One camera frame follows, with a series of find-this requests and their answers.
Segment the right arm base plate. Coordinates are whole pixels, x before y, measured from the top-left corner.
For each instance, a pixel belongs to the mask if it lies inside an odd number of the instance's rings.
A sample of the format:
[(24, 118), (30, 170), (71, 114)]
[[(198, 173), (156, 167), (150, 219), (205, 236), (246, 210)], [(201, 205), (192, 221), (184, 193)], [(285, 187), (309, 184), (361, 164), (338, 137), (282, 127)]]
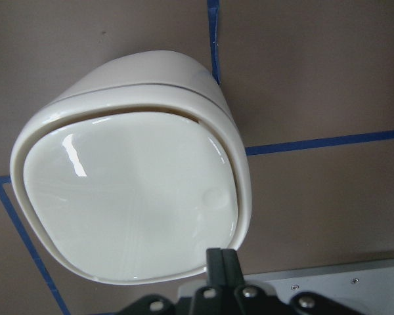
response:
[[(394, 314), (394, 259), (243, 275), (293, 314)], [(191, 297), (207, 280), (179, 289)]]

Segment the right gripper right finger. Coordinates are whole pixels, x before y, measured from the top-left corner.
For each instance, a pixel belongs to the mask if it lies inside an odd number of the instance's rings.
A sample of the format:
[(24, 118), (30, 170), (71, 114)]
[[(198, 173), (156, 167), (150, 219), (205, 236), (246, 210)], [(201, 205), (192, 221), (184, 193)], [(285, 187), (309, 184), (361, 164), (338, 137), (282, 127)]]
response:
[(221, 257), (225, 279), (221, 286), (223, 314), (293, 314), (276, 296), (245, 282), (235, 250), (222, 249)]

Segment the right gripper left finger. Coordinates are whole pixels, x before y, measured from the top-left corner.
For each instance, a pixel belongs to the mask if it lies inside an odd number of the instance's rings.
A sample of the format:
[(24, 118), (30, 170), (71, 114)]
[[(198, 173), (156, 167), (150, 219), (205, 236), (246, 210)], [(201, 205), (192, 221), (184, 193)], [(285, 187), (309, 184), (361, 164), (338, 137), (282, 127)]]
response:
[(119, 314), (222, 314), (225, 267), (222, 250), (208, 249), (207, 284), (198, 288), (191, 297), (181, 297), (176, 303), (162, 295), (146, 295)]

